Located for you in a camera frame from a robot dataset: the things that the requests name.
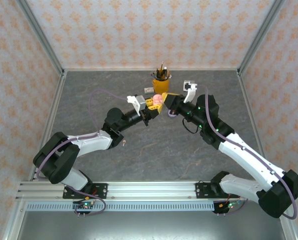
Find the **enclosure wall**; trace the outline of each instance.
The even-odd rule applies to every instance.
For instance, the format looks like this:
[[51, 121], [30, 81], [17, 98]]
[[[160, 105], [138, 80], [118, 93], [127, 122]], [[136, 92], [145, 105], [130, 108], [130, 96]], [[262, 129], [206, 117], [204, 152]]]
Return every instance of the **enclosure wall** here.
[[237, 68], [273, 0], [28, 0], [61, 65]]
[[243, 81], [266, 158], [298, 173], [298, 0], [286, 1]]
[[0, 0], [0, 239], [59, 79], [14, 0]]

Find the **pencil holder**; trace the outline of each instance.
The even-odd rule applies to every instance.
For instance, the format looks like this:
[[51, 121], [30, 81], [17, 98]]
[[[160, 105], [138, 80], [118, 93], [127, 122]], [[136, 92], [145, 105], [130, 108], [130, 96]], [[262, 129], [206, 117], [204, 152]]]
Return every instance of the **pencil holder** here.
[[154, 92], [157, 94], [162, 94], [162, 93], [166, 93], [169, 90], [170, 79], [167, 79], [165, 81], [159, 81], [159, 80], [153, 79], [152, 83], [153, 83]]

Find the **orange floral pattern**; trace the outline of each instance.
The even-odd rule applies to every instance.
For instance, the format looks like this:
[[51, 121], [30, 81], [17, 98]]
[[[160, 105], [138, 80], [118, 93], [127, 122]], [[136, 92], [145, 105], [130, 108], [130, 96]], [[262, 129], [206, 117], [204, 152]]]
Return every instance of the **orange floral pattern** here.
[[298, 173], [298, 0], [285, 3], [243, 81], [266, 157]]
[[[54, 7], [63, 6], [55, 1]], [[0, 0], [0, 239], [32, 167], [57, 81], [16, 1]]]
[[274, 0], [28, 2], [66, 69], [237, 68]]

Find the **small white block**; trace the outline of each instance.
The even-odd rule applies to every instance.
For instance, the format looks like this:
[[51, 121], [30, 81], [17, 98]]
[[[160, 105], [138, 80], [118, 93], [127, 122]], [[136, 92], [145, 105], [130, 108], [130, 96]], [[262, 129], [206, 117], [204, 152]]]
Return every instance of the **small white block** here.
[[153, 89], [153, 87], [145, 87], [144, 88], [144, 93], [146, 94], [152, 94], [152, 93], [154, 93], [154, 89]]

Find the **black wire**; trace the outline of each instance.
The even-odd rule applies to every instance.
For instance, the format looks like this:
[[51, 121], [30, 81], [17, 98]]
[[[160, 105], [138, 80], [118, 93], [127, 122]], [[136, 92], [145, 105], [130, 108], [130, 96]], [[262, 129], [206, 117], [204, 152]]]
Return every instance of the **black wire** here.
[[192, 131], [190, 131], [190, 130], [187, 128], [187, 126], [185, 126], [185, 124], [184, 124], [184, 119], [185, 119], [185, 117], [182, 119], [183, 127], [184, 127], [187, 131], [189, 131], [190, 133], [192, 133], [192, 134], [196, 134], [196, 133], [198, 132], [198, 130], [199, 130], [199, 127], [197, 126], [197, 130], [195, 131], [195, 133], [192, 132]]

